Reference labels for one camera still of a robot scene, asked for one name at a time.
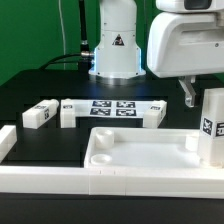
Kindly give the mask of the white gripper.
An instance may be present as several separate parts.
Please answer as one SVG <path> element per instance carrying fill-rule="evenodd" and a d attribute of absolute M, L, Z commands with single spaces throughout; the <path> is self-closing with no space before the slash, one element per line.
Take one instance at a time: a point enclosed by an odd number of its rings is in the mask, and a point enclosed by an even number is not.
<path fill-rule="evenodd" d="M 185 92 L 185 105 L 199 105 L 195 76 L 224 72 L 224 27 L 215 13 L 160 13 L 152 22 L 147 66 L 160 78 L 178 77 Z"/>

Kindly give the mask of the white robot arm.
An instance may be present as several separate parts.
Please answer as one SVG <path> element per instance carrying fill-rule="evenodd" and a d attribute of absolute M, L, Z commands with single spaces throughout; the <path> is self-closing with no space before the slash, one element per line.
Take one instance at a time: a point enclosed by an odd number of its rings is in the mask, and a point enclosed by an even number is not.
<path fill-rule="evenodd" d="M 177 77 L 185 104 L 197 104 L 197 75 L 224 72 L 224 0 L 156 0 L 161 11 L 147 42 L 147 70 L 160 78 Z M 146 74 L 136 44 L 134 0 L 100 0 L 101 39 L 94 49 L 90 77 L 122 85 Z"/>

